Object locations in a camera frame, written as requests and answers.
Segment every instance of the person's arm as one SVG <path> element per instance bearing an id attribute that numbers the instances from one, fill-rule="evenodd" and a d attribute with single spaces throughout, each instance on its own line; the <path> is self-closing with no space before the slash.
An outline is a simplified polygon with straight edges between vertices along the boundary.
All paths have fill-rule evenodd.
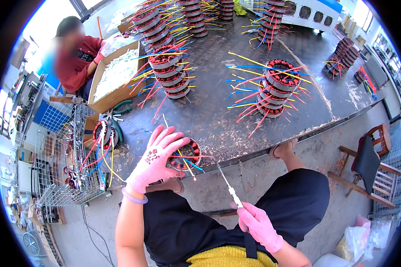
<path id="1" fill-rule="evenodd" d="M 143 200 L 144 195 L 126 188 L 133 198 Z M 115 242 L 119 266 L 147 266 L 144 254 L 143 204 L 123 198 L 116 222 Z"/>
<path id="2" fill-rule="evenodd" d="M 92 48 L 94 48 L 96 51 L 99 51 L 101 47 L 106 43 L 104 39 L 92 37 L 90 35 L 85 36 L 85 42 L 92 46 Z"/>
<path id="3" fill-rule="evenodd" d="M 159 125 L 152 133 L 143 157 L 126 179 L 126 192 L 138 200 L 144 199 L 146 187 L 160 179 L 179 177 L 180 172 L 166 168 L 166 161 L 178 148 L 188 144 L 182 132 L 171 126 Z M 119 266 L 147 266 L 144 254 L 143 204 L 123 197 L 115 229 L 116 254 Z"/>
<path id="4" fill-rule="evenodd" d="M 276 233 L 264 210 L 250 203 L 242 202 L 242 204 L 244 207 L 237 210 L 241 230 L 250 233 L 257 242 L 263 245 L 278 261 L 279 267 L 312 266 L 305 254 L 292 247 Z"/>
<path id="5" fill-rule="evenodd" d="M 92 61 L 92 62 L 88 65 L 88 71 L 86 72 L 86 74 L 87 74 L 88 76 L 91 76 L 91 75 L 95 72 L 96 67 L 97 67 L 97 63 L 96 63 L 95 61 Z"/>
<path id="6" fill-rule="evenodd" d="M 72 71 L 70 74 L 62 77 L 58 73 L 58 79 L 62 83 L 62 86 L 71 93 L 77 92 L 90 78 L 92 73 L 96 70 L 96 64 L 91 62 L 86 65 L 81 71 Z"/>

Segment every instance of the pink glove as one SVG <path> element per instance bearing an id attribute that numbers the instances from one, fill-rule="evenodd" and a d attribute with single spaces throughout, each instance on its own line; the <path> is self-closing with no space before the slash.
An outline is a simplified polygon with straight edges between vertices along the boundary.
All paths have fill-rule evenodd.
<path id="1" fill-rule="evenodd" d="M 98 65 L 98 63 L 104 58 L 100 52 L 98 52 L 98 55 L 94 58 L 94 62 Z"/>
<path id="2" fill-rule="evenodd" d="M 281 249 L 283 238 L 273 229 L 266 212 L 250 203 L 242 202 L 242 204 L 244 207 L 237 211 L 241 230 L 250 233 L 270 253 Z"/>
<path id="3" fill-rule="evenodd" d="M 173 133 L 174 126 L 162 130 L 163 125 L 159 125 L 151 134 L 146 152 L 126 179 L 126 187 L 144 194 L 149 184 L 160 179 L 180 177 L 180 175 L 184 177 L 184 172 L 166 168 L 166 161 L 178 148 L 188 144 L 190 139 L 183 138 L 182 132 Z"/>

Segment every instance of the power cable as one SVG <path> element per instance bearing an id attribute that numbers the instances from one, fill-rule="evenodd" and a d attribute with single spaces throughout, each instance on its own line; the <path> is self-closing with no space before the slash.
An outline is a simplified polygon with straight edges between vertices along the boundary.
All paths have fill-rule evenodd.
<path id="1" fill-rule="evenodd" d="M 102 235 L 100 235 L 99 232 L 97 232 L 95 229 L 93 229 L 92 227 L 90 227 L 90 226 L 88 225 L 88 222 L 86 221 L 86 214 L 85 214 L 85 207 L 84 207 L 84 206 L 82 206 L 82 216 L 83 216 L 83 222 L 85 223 L 85 225 L 86 225 L 86 227 L 87 227 L 87 229 L 88 229 L 89 237 L 91 238 L 91 241 L 92 241 L 92 243 L 94 244 L 95 248 L 104 256 L 104 258 L 106 258 L 106 260 L 108 261 L 109 264 L 111 264 L 113 267 L 115 267 L 115 265 L 113 264 L 112 257 L 111 257 L 111 255 L 110 255 L 110 250 L 108 249 L 106 240 L 102 237 Z M 89 229 L 91 229 L 92 231 L 94 231 L 94 232 L 95 232 L 100 238 L 102 238 L 102 240 L 104 241 L 104 244 L 106 245 L 107 252 L 108 252 L 108 258 L 107 258 L 107 256 L 106 256 L 104 253 L 102 253 L 102 251 L 101 251 L 101 250 L 96 246 L 96 244 L 94 243 L 94 240 L 92 239 L 92 236 L 91 236 L 91 231 L 90 231 Z"/>

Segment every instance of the woman in red shirt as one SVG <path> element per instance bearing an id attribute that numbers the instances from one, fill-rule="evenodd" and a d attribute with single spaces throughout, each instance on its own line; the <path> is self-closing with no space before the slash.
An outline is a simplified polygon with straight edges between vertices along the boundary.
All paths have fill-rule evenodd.
<path id="1" fill-rule="evenodd" d="M 104 58 L 98 52 L 106 41 L 85 36 L 82 22 L 74 16 L 61 21 L 56 37 L 61 45 L 55 62 L 57 78 L 68 92 L 88 100 L 93 74 L 98 62 Z"/>

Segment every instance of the wheel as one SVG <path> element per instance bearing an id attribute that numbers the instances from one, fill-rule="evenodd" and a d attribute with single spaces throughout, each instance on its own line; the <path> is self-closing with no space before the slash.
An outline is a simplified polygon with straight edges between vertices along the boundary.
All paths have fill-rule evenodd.
<path id="1" fill-rule="evenodd" d="M 38 256 L 40 254 L 40 247 L 37 243 L 36 238 L 31 233 L 24 233 L 22 235 L 25 247 L 33 253 L 33 256 Z"/>

